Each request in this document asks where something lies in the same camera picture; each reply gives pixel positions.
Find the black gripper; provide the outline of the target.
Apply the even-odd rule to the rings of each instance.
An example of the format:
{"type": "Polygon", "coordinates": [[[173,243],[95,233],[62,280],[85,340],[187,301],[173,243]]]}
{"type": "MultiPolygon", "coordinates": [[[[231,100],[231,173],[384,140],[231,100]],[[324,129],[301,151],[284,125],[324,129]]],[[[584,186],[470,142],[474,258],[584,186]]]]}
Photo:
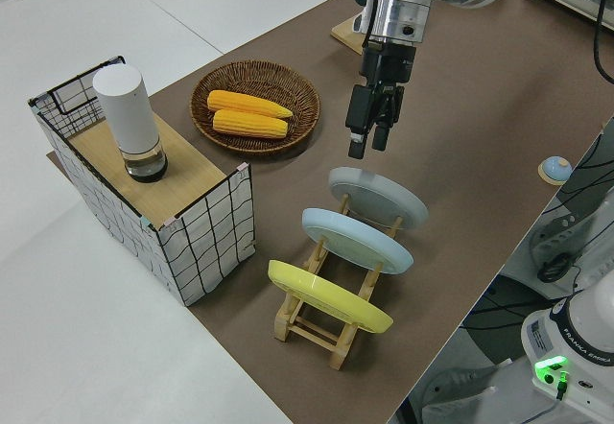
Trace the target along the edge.
{"type": "MultiPolygon", "coordinates": [[[[407,83],[413,70],[415,53],[415,47],[396,43],[372,42],[363,48],[360,75],[366,79],[368,86],[353,87],[345,119],[345,126],[350,130],[348,155],[351,158],[364,157],[367,137],[373,125],[370,114],[375,93],[370,86],[407,83]]],[[[372,140],[374,150],[386,149],[390,130],[399,119],[402,100],[402,86],[386,91],[378,99],[372,140]]]]}

